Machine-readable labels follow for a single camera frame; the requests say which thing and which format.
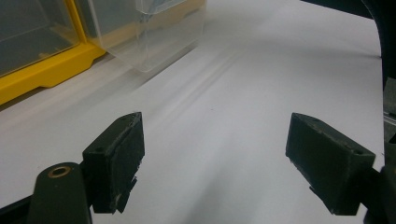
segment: transparent plastic box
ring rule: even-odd
[[[206,0],[78,1],[91,41],[142,72],[171,63],[194,45],[205,6]]]
[[[0,0],[0,77],[78,43],[63,0]]]

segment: yellow plastic frame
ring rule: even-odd
[[[54,87],[87,70],[105,50],[87,40],[74,0],[64,0],[78,34],[77,46],[0,77],[0,105],[38,87]]]

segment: white table surface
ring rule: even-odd
[[[383,164],[371,20],[298,0],[208,1],[199,46],[156,77],[106,56],[0,112],[0,207],[142,111],[146,157],[124,214],[94,223],[362,223],[332,216],[285,156],[290,115],[322,119]]]

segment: black mechanical arm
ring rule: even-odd
[[[396,78],[395,0],[303,1],[374,19],[384,89],[389,78]],[[396,224],[396,134],[384,149],[385,166],[378,172],[372,168],[375,154],[370,150],[319,119],[291,115],[286,156],[337,216],[355,216],[362,203],[368,210],[365,224]]]
[[[114,121],[82,153],[83,162],[38,175],[32,196],[0,209],[0,223],[92,223],[95,213],[123,212],[145,155],[141,113]]]

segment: yellow storage bin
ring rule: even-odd
[[[106,52],[85,36],[73,0],[0,1],[0,105],[53,87]]]

